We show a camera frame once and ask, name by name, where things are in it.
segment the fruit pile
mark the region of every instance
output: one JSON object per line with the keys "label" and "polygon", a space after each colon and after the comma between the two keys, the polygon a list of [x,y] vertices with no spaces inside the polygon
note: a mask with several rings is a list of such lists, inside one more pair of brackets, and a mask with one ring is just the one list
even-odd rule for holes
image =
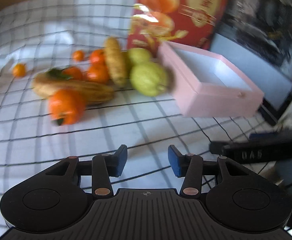
{"label": "fruit pile", "polygon": [[[73,53],[75,61],[85,60],[85,53]],[[89,57],[90,67],[82,72],[79,67],[51,68],[39,73],[32,81],[33,91],[49,100],[51,118],[58,125],[73,124],[83,116],[85,106],[100,104],[114,97],[114,89],[108,86],[110,80],[124,88],[128,78],[140,93],[154,97],[166,91],[168,76],[157,63],[151,61],[146,49],[133,48],[121,51],[116,38],[110,37],[104,49],[98,49]],[[13,68],[15,77],[26,75],[26,65],[18,63]]]}

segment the red snack bag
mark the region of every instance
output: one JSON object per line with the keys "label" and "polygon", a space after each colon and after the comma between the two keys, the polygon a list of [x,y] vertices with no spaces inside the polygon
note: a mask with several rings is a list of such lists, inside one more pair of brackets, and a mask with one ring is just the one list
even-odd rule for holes
{"label": "red snack bag", "polygon": [[157,53],[163,41],[207,48],[228,0],[137,0],[127,48]]}

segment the checkered tablecloth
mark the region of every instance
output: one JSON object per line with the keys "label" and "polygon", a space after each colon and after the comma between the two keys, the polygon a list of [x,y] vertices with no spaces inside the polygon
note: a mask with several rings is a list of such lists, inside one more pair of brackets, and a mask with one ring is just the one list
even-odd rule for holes
{"label": "checkered tablecloth", "polygon": [[[257,114],[253,118],[184,118],[169,94],[145,97],[127,87],[100,106],[88,107],[81,122],[51,124],[47,101],[30,86],[34,75],[52,66],[73,65],[77,49],[100,48],[109,35],[126,47],[134,0],[31,0],[0,12],[0,198],[5,191],[59,160],[77,155],[81,161],[128,147],[128,160],[114,192],[121,187],[180,189],[167,147],[216,160],[208,151],[211,140],[246,140],[251,132],[271,130]],[[14,79],[11,67],[26,63],[28,74]],[[88,61],[79,66],[84,70]],[[249,168],[267,169],[262,163]],[[91,178],[82,177],[89,192]],[[203,178],[203,192],[214,186]],[[0,235],[7,230],[0,214]]]}

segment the open pink box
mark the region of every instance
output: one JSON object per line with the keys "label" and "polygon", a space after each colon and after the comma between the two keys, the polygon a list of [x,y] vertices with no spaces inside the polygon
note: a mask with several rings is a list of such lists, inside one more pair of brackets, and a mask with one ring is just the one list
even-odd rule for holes
{"label": "open pink box", "polygon": [[262,103],[264,93],[222,55],[163,42],[157,56],[174,75],[172,96],[186,117],[250,117]]}

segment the gold label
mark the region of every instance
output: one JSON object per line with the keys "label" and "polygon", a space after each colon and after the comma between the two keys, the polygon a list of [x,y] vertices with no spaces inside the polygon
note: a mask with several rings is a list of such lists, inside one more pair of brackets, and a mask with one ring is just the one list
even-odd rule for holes
{"label": "gold label", "polygon": [[206,23],[214,25],[213,15],[218,10],[221,0],[186,0],[187,6],[181,6],[179,11],[192,18],[197,27],[203,27]]}

